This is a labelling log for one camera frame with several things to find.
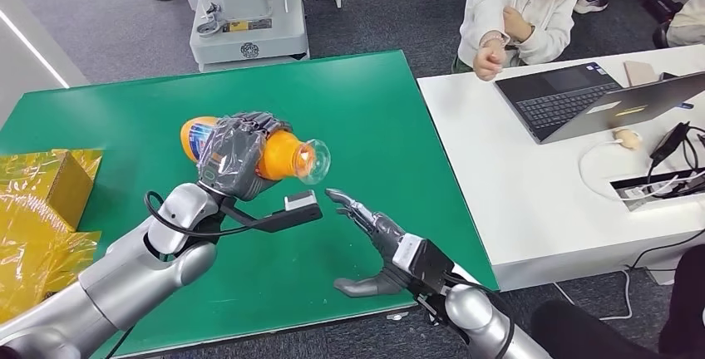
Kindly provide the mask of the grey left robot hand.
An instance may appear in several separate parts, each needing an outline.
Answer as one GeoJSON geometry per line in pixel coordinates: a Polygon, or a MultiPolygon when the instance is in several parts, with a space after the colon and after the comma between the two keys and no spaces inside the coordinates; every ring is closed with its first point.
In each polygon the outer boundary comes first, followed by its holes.
{"type": "Polygon", "coordinates": [[[253,200],[278,183],[257,173],[267,139],[292,130],[287,121],[264,111],[219,118],[197,162],[198,184],[223,196],[253,200]]]}

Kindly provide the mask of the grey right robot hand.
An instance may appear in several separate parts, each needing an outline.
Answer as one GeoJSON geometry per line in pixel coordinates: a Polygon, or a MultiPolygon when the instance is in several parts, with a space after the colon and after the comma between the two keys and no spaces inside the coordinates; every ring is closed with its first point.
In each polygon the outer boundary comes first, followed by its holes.
{"type": "Polygon", "coordinates": [[[326,188],[325,194],[341,205],[336,211],[352,220],[369,237],[382,258],[382,268],[377,275],[361,280],[338,278],[333,286],[350,298],[394,295],[406,289],[410,277],[392,263],[406,232],[385,214],[372,212],[340,189],[326,188]]]}

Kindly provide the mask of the person's left hand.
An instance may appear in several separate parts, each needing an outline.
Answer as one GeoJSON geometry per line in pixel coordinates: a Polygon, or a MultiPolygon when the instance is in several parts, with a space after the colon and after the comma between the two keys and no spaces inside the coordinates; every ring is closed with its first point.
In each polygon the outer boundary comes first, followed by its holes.
{"type": "Polygon", "coordinates": [[[535,26],[527,22],[516,9],[509,6],[504,7],[502,15],[505,34],[513,41],[522,43],[531,37],[535,26]]]}

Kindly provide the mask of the person's right hand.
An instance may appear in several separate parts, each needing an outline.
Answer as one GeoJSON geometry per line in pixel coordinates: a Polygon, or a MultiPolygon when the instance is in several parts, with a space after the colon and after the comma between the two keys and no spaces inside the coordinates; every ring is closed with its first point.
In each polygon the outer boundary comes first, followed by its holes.
{"type": "Polygon", "coordinates": [[[478,78],[491,81],[502,72],[505,60],[506,52],[501,41],[493,39],[478,50],[472,67],[478,78]]]}

